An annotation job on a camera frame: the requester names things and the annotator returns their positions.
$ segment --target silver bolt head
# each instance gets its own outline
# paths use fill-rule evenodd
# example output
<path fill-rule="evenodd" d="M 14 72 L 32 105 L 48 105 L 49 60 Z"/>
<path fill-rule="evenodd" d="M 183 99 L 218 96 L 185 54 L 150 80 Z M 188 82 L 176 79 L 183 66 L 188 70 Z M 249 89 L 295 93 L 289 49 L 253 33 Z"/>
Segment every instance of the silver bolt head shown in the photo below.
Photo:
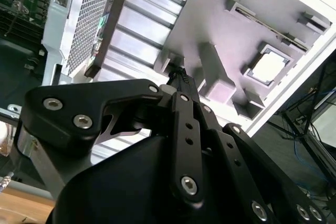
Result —
<path fill-rule="evenodd" d="M 196 185 L 196 182 L 192 178 L 188 176 L 184 176 L 181 179 L 181 185 L 183 189 L 187 192 L 187 194 L 195 195 L 197 193 L 197 185 Z"/>
<path fill-rule="evenodd" d="M 151 91 L 153 91 L 154 93 L 158 93 L 158 89 L 157 89 L 157 87 L 154 87 L 154 86 L 149 86 L 149 89 L 151 90 Z"/>
<path fill-rule="evenodd" d="M 181 94 L 181 98 L 182 98 L 182 100 L 183 101 L 189 101 L 189 98 L 188 97 L 186 97 L 185 95 L 183 95 L 183 94 Z"/>
<path fill-rule="evenodd" d="M 87 115 L 76 115 L 73 120 L 74 125 L 76 127 L 79 127 L 84 130 L 91 128 L 93 124 L 92 119 Z"/>
<path fill-rule="evenodd" d="M 47 110 L 60 110 L 63 108 L 63 104 L 56 98 L 47 98 L 43 101 L 43 105 Z"/>
<path fill-rule="evenodd" d="M 255 215 L 261 220 L 266 221 L 267 220 L 267 214 L 264 208 L 256 201 L 252 202 L 252 210 L 255 213 Z"/>
<path fill-rule="evenodd" d="M 305 209 L 303 207 L 301 207 L 300 205 L 296 205 L 296 209 L 303 219 L 305 219 L 305 220 L 310 219 L 307 211 L 305 211 Z"/>
<path fill-rule="evenodd" d="M 232 129 L 236 132 L 236 133 L 240 133 L 240 129 L 237 126 L 232 126 Z"/>
<path fill-rule="evenodd" d="M 206 110 L 206 112 L 211 113 L 211 109 L 207 105 L 204 105 L 203 108 Z"/>
<path fill-rule="evenodd" d="M 309 210 L 311 211 L 311 213 L 314 215 L 314 217 L 317 220 L 322 221 L 322 216 L 320 215 L 320 213 L 315 208 L 313 208 L 312 206 L 309 206 Z"/>

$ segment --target ventilation grille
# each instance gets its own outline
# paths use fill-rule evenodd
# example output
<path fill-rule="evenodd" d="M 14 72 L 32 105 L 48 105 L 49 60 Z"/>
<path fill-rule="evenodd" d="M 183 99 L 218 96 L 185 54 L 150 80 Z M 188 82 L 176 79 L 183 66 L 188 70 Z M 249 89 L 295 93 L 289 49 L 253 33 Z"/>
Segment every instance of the ventilation grille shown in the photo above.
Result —
<path fill-rule="evenodd" d="M 91 56 L 99 19 L 107 0 L 83 0 L 70 49 L 67 68 L 71 74 Z"/>

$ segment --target wooden surface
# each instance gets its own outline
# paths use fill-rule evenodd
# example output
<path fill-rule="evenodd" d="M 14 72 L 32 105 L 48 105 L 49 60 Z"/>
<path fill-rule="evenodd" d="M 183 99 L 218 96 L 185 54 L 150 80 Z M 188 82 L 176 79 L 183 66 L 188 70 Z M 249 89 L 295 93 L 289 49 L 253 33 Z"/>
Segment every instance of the wooden surface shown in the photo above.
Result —
<path fill-rule="evenodd" d="M 45 223 L 54 202 L 12 188 L 0 193 L 0 224 Z"/>

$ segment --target black cable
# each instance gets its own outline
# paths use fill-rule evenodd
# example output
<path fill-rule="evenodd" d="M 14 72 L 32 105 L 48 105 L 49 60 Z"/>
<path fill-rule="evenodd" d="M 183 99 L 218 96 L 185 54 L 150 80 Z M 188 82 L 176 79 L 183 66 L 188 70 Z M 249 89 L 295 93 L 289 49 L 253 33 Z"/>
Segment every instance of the black cable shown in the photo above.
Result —
<path fill-rule="evenodd" d="M 336 106 L 336 103 L 332 103 L 332 102 L 328 102 L 328 101 L 325 101 L 325 103 L 328 103 L 328 104 L 331 104 L 331 105 L 335 105 L 335 106 Z"/>
<path fill-rule="evenodd" d="M 310 125 L 311 125 L 311 127 L 313 128 L 313 131 L 314 131 L 314 130 L 316 131 L 317 137 L 318 137 L 318 139 L 320 140 L 320 142 L 322 142 L 322 139 L 321 139 L 320 134 L 319 134 L 318 130 L 316 129 L 316 127 L 315 127 L 312 123 L 310 123 Z"/>

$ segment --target motherboard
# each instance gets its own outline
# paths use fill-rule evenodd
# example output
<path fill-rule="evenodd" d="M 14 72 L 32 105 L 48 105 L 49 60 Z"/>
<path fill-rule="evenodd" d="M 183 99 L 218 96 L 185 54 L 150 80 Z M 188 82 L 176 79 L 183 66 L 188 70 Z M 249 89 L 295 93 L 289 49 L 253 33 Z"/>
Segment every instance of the motherboard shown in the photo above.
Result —
<path fill-rule="evenodd" d="M 50 0 L 0 0 L 0 36 L 24 47 L 40 45 Z"/>

